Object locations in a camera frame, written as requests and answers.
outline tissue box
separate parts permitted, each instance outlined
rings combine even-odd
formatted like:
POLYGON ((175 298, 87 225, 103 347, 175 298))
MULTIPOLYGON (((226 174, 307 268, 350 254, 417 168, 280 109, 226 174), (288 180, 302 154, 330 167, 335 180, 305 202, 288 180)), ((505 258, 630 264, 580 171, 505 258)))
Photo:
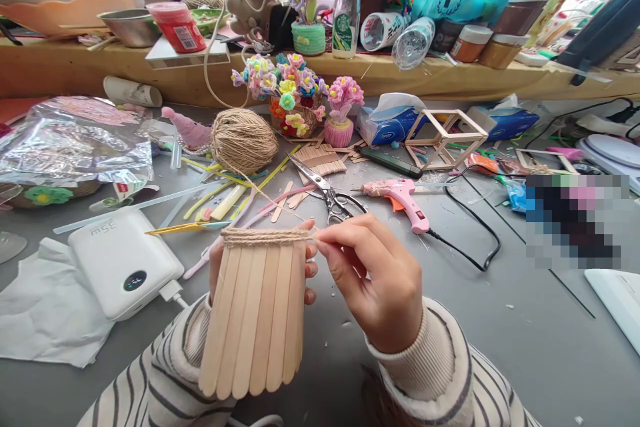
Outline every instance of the tissue box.
MULTIPOLYGON (((487 141, 517 138, 540 118, 520 108, 471 107, 467 115, 489 134, 487 141)), ((467 131, 466 125, 461 125, 461 130, 467 131)))
MULTIPOLYGON (((384 145, 404 141, 422 109, 427 106, 415 95, 384 93, 378 106, 362 107, 355 121, 355 129, 369 145, 384 145)), ((416 132, 427 121, 420 122, 416 132)))

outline hand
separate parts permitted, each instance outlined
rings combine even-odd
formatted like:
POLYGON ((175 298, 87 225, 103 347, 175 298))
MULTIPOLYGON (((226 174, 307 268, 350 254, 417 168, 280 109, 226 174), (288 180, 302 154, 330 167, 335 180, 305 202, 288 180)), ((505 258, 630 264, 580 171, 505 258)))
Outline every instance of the hand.
POLYGON ((422 269, 391 230, 367 213, 315 241, 371 344, 384 354, 410 347, 422 325, 422 269))
MULTIPOLYGON (((297 228, 311 230, 315 224, 315 220, 305 220, 297 228)), ((224 250, 224 242, 216 242, 209 252, 209 296, 213 304, 213 294, 215 294, 215 285, 218 281, 220 273, 220 263, 222 262, 222 252, 224 250)), ((306 257, 307 260, 315 257, 317 248, 314 244, 307 244, 306 257)), ((307 262, 305 264, 305 277, 313 278, 318 273, 318 264, 315 262, 307 262)), ((317 295, 314 289, 305 288, 305 304, 312 305, 317 295)))

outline flower pot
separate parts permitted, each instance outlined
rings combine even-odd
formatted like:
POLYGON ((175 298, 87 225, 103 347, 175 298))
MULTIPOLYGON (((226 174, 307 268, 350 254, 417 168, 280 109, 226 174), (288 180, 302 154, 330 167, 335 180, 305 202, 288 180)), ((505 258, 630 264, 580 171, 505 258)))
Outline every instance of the flower pot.
POLYGON ((327 120, 325 124, 325 142, 333 148, 344 148, 349 146, 353 135, 353 122, 347 119, 338 122, 335 119, 327 120))
POLYGON ((293 48, 302 55, 320 55, 325 52, 325 27, 322 23, 311 25, 291 24, 293 48))
POLYGON ((271 113, 271 125, 274 129, 282 131, 283 135, 288 135, 289 137, 310 138, 311 135, 313 135, 313 132, 320 124, 317 117, 315 116, 315 110, 321 104, 320 93, 316 93, 313 97, 307 97, 309 98, 309 101, 304 100, 304 97, 302 97, 299 101, 296 102, 295 107, 289 111, 282 109, 282 107, 278 108, 280 105, 280 97, 270 98, 271 106, 269 107, 269 111, 271 113), (308 105, 302 105, 300 103, 301 101, 304 101, 304 103, 308 105), (290 126, 285 124, 287 115, 295 115, 296 113, 299 113, 307 124, 307 131, 300 136, 297 135, 296 129, 291 129, 290 126))

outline starbucks bottle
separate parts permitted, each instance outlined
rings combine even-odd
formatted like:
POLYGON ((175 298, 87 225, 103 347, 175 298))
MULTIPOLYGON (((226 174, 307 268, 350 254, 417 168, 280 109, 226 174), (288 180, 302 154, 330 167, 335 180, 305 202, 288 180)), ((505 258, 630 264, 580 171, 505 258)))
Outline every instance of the starbucks bottle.
POLYGON ((333 56, 355 55, 360 30, 360 0, 335 0, 333 4, 333 56))

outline jute twine ball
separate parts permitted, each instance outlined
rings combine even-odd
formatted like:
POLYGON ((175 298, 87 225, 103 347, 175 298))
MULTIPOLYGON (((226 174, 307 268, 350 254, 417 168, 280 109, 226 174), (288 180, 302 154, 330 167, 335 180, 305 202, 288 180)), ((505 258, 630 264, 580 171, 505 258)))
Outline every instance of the jute twine ball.
POLYGON ((257 113, 228 109, 211 127, 211 153, 225 169, 251 175, 267 165, 278 152, 278 141, 269 124, 257 113))

